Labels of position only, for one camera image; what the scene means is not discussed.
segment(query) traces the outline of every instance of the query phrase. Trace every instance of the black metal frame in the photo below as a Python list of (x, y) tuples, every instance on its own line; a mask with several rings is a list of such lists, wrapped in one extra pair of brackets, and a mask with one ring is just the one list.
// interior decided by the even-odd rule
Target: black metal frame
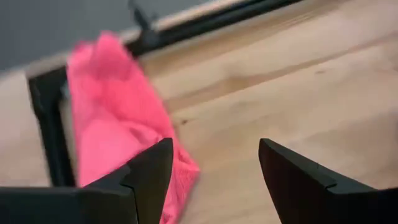
[[(199, 18), (165, 30), (154, 31), (142, 11), (134, 7), (134, 18), (140, 25), (141, 36), (126, 48), (135, 57), (168, 45), (202, 35), (231, 24), (250, 19), (301, 0), (248, 0), (236, 3)], [(43, 73), (29, 80), (32, 107), (39, 120), (42, 142), (53, 186), (75, 186), (70, 158), (58, 103), (62, 99), (61, 87), (66, 82), (65, 66)]]

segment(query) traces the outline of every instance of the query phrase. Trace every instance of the wooden table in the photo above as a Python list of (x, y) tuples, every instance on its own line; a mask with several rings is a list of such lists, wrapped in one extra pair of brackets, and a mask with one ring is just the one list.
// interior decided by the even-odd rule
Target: wooden table
[[(260, 138), (398, 186), (397, 21), (396, 0), (305, 0), (141, 58), (202, 169), (181, 223), (280, 223)], [(47, 184), (24, 75), (0, 93), (0, 184)]]

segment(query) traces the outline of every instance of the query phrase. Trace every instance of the microfiber cloth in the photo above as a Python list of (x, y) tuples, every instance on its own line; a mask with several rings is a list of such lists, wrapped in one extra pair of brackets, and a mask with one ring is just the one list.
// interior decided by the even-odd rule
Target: microfiber cloth
[(199, 168), (176, 138), (162, 101), (138, 63), (115, 35), (103, 32), (95, 43), (76, 46), (67, 77), (79, 185), (90, 184), (161, 139), (172, 138), (172, 175), (160, 223), (176, 223)]

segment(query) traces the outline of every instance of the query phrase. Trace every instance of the pink towel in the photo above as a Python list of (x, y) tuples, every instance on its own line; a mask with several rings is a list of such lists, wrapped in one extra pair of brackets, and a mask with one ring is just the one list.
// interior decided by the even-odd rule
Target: pink towel
[(176, 223), (199, 168), (180, 145), (162, 101), (137, 62), (105, 32), (96, 43), (76, 47), (67, 73), (79, 185), (119, 168), (161, 139), (173, 138), (172, 176), (160, 223)]

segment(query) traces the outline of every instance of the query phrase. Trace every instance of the black plastic part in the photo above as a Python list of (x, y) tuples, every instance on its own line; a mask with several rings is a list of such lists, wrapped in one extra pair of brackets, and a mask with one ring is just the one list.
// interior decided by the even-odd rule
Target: black plastic part
[(173, 163), (164, 139), (85, 188), (0, 187), (4, 224), (159, 224)]
[[(160, 32), (150, 28), (149, 21), (136, 8), (135, 18), (142, 26), (142, 35), (126, 48), (135, 57), (161, 49), (191, 37), (250, 19), (300, 0), (249, 0), (184, 22)], [(42, 141), (49, 165), (53, 186), (74, 186), (72, 167), (67, 154), (65, 136), (60, 120), (58, 104), (62, 98), (61, 88), (67, 80), (65, 66), (41, 74), (29, 80), (32, 106), (42, 134)]]
[(259, 159), (283, 224), (398, 223), (398, 189), (373, 189), (270, 139)]

